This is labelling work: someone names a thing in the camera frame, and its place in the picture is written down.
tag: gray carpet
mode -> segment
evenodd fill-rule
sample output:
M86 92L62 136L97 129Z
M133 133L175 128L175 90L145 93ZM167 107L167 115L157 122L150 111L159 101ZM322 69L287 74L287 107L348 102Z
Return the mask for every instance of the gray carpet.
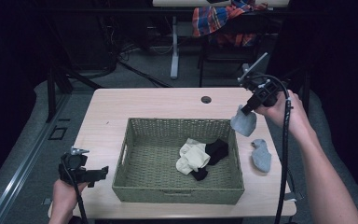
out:
M125 63L128 63L134 68L152 75L153 77L157 77L174 87L198 87L199 70L197 69L197 48L194 48L194 46L187 48L185 45L182 45L180 48L179 78L176 80L170 79L171 55L172 52L160 54L153 50L148 53L135 50L123 55L123 58L127 60L124 61ZM235 76L241 75L241 71L237 71L236 68L236 66L213 64L212 67L209 68L210 70L205 70L206 73L210 71L207 76L213 77L214 74L212 74L211 71L218 71L218 74L225 74L224 76L232 77L232 79L227 82L226 80L207 80L205 84L212 84L212 86L235 85ZM16 173L17 168L21 165L28 153L34 150L35 146L40 147L41 151L36 155L32 171L27 175L26 181L21 186L20 192L15 195L16 197L13 203L7 207L7 212L3 213L2 223L48 222L47 213L49 205L42 204L42 202L46 198L51 198L52 184L58 178L57 167L60 162L60 156L69 150L70 146L75 142L78 129L80 128L92 96L92 90L89 87L75 79L71 79L71 81L75 90L69 97L66 98L57 91L58 99L61 99L61 102L64 102L64 104L54 122L48 126L45 123L48 115L47 84L44 82L35 88L37 93L37 103L33 114L0 171L0 199L12 176ZM117 66L117 70L112 74L105 77L94 78L93 81L106 88L154 88L154 85L151 82L129 72L120 65ZM348 186L350 193L358 206L358 186L353 181L350 172L346 169L334 150L334 146L330 139L329 128L324 117L323 106L315 94L312 94L310 97L310 121L318 133L326 154L335 165L345 184ZM270 122L268 122L268 126L275 146L280 154L282 152L281 129ZM48 140L49 135L53 132L54 128L63 128L66 130L61 140ZM40 144L37 144L38 137L41 136L41 133L46 131L48 131L47 134L42 134L43 141L40 142ZM296 203L297 213L293 217L293 221L297 223L312 223L308 207L301 157L293 139L291 139L289 147L289 169L293 174L296 191L301 192L305 196L305 199ZM272 223L273 219L273 217L251 217L245 218L244 220L241 220L241 222ZM288 219L288 217L283 217L282 223L287 222ZM183 221L185 223L217 223L218 220L203 219ZM220 221L221 223L230 223L229 220ZM177 223L179 221L166 221L166 223L173 222Z

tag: gray sock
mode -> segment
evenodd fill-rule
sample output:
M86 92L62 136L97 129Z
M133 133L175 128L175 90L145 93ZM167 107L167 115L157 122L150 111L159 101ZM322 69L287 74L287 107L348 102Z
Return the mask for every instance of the gray sock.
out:
M241 111L242 108L243 106L239 105L237 115L231 118L230 125L231 128L234 129L237 133L249 137L251 133L255 130L257 116L254 112L246 116Z
M255 167L261 172L268 173L271 168L271 154L267 149L266 141L263 139L255 139L252 142L252 146L255 147L255 150L252 152Z

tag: hand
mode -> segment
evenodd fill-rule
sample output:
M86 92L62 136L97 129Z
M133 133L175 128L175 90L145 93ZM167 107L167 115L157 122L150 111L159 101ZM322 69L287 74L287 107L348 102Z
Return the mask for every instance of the hand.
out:
M87 185L88 183L79 184L79 192L82 192ZM60 179L56 180L54 183L53 205L49 223L68 223L76 205L77 197L74 187Z
M305 113L304 107L301 100L298 98L298 95L292 91L288 91L291 98L292 109L290 111L290 121L289 121L289 132L296 138L300 138L301 134L305 131L313 130L310 126L307 114ZM286 99L284 93L279 91L277 94L277 103L274 106L258 107L255 112L261 115L266 116L271 119L275 124L280 127L283 126L283 115L286 104Z

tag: dark background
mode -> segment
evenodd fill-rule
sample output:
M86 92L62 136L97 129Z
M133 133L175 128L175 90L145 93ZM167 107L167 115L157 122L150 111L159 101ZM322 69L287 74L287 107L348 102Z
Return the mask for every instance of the dark background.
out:
M59 3L39 2L42 6ZM76 3L92 6L86 0ZM150 1L136 4L137 7L149 5ZM125 6L135 7L129 3ZM304 71L310 72L311 89L321 98L336 151L358 183L358 3L293 0L290 7L304 11L327 10L334 16L284 21L268 72L281 77L306 65ZM50 69L57 64L95 70L115 66L110 54L112 46L106 45L96 20L55 17L51 18L55 26L49 27L46 21L29 16L21 10L19 2L0 0L0 167L32 112L34 87L46 80ZM135 36L133 41L147 49L143 20L117 19L131 25L122 30L121 35ZM83 21L79 33L67 34L65 27L76 26L79 20ZM320 34L326 36L314 42ZM88 57L85 52L90 51L97 56ZM301 79L296 78L293 85L301 83Z

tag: wooden table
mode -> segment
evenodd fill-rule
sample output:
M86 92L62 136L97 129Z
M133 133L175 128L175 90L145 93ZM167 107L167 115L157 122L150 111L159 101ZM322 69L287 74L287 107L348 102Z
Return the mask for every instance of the wooden table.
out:
M204 104L201 97L212 101ZM250 137L237 133L245 192L235 205L122 203L112 190L117 159L128 118L231 119L238 105L245 105L251 93L243 88L100 89L94 92L78 133L75 147L90 151L88 170L109 166L105 180L83 191L89 218L206 218L275 216L278 206L281 164L264 117ZM251 159L251 142L266 140L272 154L269 173L256 170ZM284 202L283 216L296 212L293 202ZM78 208L74 215L80 216Z

